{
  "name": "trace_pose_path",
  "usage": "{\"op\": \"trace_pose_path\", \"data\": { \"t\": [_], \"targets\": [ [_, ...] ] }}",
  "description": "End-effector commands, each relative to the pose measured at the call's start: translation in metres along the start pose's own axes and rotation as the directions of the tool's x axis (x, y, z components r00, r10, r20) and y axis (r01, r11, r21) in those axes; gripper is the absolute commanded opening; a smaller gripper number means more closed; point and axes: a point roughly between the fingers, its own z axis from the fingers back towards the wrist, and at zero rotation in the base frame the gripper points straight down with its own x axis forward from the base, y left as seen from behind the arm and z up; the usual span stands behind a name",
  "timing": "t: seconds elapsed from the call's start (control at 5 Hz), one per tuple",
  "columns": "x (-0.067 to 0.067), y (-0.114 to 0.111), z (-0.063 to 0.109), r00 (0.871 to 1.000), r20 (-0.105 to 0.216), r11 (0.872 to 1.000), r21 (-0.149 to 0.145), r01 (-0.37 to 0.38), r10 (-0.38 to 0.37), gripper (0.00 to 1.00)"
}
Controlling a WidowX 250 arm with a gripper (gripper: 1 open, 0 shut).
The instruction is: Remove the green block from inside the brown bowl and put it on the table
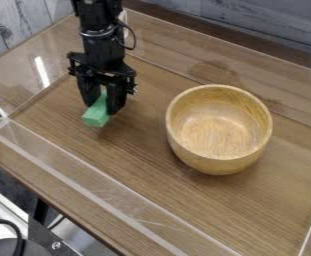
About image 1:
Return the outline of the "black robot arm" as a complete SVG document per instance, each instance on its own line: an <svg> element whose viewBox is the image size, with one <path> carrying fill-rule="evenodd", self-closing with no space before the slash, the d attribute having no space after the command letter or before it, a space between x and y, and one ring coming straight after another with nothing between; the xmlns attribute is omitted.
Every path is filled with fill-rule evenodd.
<svg viewBox="0 0 311 256"><path fill-rule="evenodd" d="M71 0L79 18L83 52L69 52L68 74L76 78L84 104L91 107L106 87L106 110L115 115L126 105L127 95L135 94L136 71L126 64L124 30L130 26L119 19L122 0Z"/></svg>

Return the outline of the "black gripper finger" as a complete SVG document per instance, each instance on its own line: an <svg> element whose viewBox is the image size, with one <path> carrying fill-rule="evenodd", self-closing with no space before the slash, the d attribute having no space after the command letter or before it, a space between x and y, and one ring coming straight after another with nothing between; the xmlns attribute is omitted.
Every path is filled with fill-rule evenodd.
<svg viewBox="0 0 311 256"><path fill-rule="evenodd" d="M83 102L85 106L90 107L102 95L100 82L98 77L79 76L77 86Z"/></svg>
<svg viewBox="0 0 311 256"><path fill-rule="evenodd" d="M124 107L127 100L126 86L120 83L107 85L107 113L115 115Z"/></svg>

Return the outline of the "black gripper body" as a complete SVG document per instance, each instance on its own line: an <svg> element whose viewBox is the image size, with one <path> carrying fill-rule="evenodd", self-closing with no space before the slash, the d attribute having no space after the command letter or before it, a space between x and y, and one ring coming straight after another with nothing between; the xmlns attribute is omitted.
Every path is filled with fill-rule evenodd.
<svg viewBox="0 0 311 256"><path fill-rule="evenodd" d="M135 93L136 71L124 63L127 50L134 50L135 45L127 46L122 29L100 31L80 30L83 39L83 52L69 52L68 73L76 77L96 76L100 86L120 83L126 86L127 94Z"/></svg>

